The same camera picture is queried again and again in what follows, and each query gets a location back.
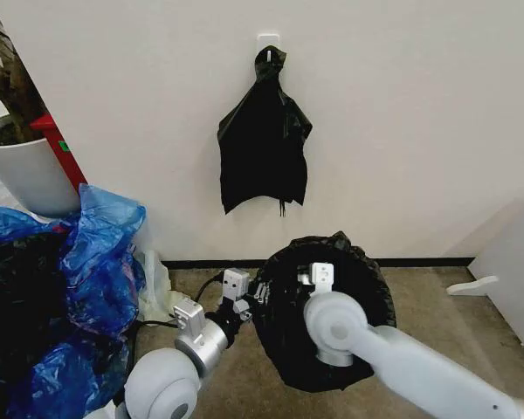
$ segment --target black baseboard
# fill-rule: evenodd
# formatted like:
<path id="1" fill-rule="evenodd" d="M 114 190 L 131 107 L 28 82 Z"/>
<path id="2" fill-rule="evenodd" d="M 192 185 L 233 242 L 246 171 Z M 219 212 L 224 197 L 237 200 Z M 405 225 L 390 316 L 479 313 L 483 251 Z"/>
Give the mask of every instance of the black baseboard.
<path id="1" fill-rule="evenodd" d="M 383 258 L 375 259 L 381 268 L 427 268 L 468 266 L 473 258 Z"/>
<path id="2" fill-rule="evenodd" d="M 382 268 L 418 268 L 433 266 L 468 266 L 473 258 L 378 258 Z M 242 268 L 258 269 L 264 259 L 240 260 L 166 260 L 162 263 L 169 269 Z"/>

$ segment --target plant pot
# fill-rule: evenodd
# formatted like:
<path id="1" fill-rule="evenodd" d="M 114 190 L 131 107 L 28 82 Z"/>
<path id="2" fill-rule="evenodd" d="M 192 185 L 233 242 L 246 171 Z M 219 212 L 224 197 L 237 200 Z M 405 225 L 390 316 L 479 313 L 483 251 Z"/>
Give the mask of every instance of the plant pot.
<path id="1" fill-rule="evenodd" d="M 0 118 L 0 128 L 10 123 Z M 61 218 L 79 210 L 79 196 L 46 139 L 0 146 L 0 180 L 27 210 Z"/>

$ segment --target black cable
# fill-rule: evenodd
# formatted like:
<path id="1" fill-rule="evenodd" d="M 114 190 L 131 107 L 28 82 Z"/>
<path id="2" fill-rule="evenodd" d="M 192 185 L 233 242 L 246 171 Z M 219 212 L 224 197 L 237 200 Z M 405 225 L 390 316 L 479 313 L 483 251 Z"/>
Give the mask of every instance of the black cable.
<path id="1" fill-rule="evenodd" d="M 140 328 L 142 326 L 146 325 L 156 325 L 156 326 L 164 326 L 164 327 L 171 327 L 174 329 L 178 328 L 178 325 L 176 323 L 170 323 L 168 321 L 157 321 L 157 320 L 147 320 L 147 321 L 135 321 L 132 326 L 128 329 L 128 340 L 131 342 L 130 345 L 130 354 L 128 356 L 128 368 L 127 368 L 127 376 L 130 374 L 130 371 L 132 371 L 132 368 L 134 368 L 134 365 L 136 363 L 136 342 L 138 340 L 138 332 L 140 332 Z"/>
<path id="2" fill-rule="evenodd" d="M 220 284 L 224 282 L 224 271 L 219 272 L 215 277 L 210 278 L 206 282 L 204 282 L 203 285 L 200 287 L 200 290 L 198 291 L 198 294 L 196 295 L 196 298 L 194 300 L 196 302 L 200 301 L 200 297 L 202 297 L 202 294 L 205 291 L 205 289 L 214 282 L 219 282 Z"/>
<path id="3" fill-rule="evenodd" d="M 164 326 L 164 327 L 172 327 L 173 329 L 178 329 L 178 325 L 176 323 L 171 323 L 169 321 L 157 321 L 157 320 L 147 320 L 147 321 L 137 321 L 138 323 L 138 330 L 140 330 L 140 327 L 146 326 L 146 325 L 156 325 L 156 326 Z"/>

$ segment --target white wall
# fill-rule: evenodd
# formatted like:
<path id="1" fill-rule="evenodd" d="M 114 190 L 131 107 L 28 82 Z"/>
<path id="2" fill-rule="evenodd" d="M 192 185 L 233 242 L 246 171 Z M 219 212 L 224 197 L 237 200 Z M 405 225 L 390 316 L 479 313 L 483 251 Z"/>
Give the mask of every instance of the white wall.
<path id="1" fill-rule="evenodd" d="M 148 206 L 166 259 L 267 258 L 344 230 L 371 256 L 473 256 L 524 198 L 524 0 L 0 0 L 87 179 Z M 225 216 L 219 120 L 278 30 L 314 124 L 304 207 Z"/>

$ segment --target red object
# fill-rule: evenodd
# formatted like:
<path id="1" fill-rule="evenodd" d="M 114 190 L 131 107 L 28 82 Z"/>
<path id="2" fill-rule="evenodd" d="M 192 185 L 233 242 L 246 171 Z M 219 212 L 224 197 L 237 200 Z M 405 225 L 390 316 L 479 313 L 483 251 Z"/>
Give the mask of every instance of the red object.
<path id="1" fill-rule="evenodd" d="M 79 193 L 79 184 L 87 183 L 86 178 L 84 177 L 84 174 L 81 173 L 81 169 L 73 158 L 72 152 L 66 145 L 66 141 L 64 141 L 54 119 L 50 114 L 41 116 L 39 119 L 34 120 L 31 123 L 31 128 L 35 131 L 43 132 L 46 139 L 49 141 L 56 158 L 59 159 L 60 166 L 64 169 L 72 186 L 76 189 L 76 192 Z"/>

